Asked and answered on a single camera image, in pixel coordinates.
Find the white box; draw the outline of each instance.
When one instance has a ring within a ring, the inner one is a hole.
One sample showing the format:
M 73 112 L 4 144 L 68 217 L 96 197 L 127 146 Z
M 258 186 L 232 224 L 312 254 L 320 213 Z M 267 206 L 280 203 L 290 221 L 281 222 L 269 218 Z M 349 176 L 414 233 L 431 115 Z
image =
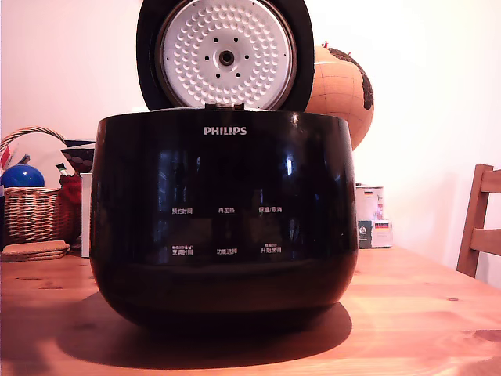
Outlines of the white box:
M 92 174 L 81 177 L 81 257 L 89 257 L 91 239 L 91 182 Z
M 357 186 L 355 205 L 358 221 L 383 219 L 383 187 Z

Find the chair backrest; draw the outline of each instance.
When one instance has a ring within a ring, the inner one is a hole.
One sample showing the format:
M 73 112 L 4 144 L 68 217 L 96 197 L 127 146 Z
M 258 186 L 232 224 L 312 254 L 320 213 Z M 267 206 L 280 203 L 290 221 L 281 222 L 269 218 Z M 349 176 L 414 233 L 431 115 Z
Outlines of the chair backrest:
M 477 164 L 457 262 L 457 271 L 473 278 L 477 273 L 480 252 L 501 255 L 501 230 L 484 229 L 491 193 L 501 193 L 501 170 L 494 171 L 492 166 Z

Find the table surface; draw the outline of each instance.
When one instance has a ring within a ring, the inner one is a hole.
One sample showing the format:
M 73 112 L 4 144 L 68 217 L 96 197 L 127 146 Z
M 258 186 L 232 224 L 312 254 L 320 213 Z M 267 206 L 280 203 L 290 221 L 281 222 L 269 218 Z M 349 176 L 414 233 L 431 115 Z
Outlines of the table surface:
M 401 248 L 361 250 L 314 327 L 233 340 L 148 335 L 87 259 L 3 263 L 1 329 L 2 375 L 501 375 L 501 291 Z

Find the cardboard box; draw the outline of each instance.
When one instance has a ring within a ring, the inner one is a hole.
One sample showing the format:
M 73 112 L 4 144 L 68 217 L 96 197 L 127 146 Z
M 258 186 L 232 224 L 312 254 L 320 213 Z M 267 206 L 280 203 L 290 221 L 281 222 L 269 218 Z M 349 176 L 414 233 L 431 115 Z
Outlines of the cardboard box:
M 360 248 L 388 248 L 393 245 L 393 226 L 391 221 L 359 221 Z
M 355 190 L 357 220 L 373 221 L 383 219 L 383 187 L 357 186 Z

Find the red object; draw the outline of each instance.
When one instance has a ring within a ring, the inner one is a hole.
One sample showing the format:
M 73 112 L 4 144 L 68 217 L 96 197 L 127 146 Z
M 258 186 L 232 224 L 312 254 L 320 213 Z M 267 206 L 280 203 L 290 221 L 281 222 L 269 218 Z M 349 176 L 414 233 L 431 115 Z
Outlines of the red object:
M 79 175 L 61 176 L 61 189 L 56 198 L 59 218 L 70 218 L 73 226 L 67 243 L 73 242 L 81 233 L 81 177 Z
M 2 154 L 2 158 L 0 158 L 0 165 L 2 165 L 2 168 L 5 168 L 5 165 L 7 165 L 9 158 L 10 158 L 10 149 L 9 147 L 7 147 Z

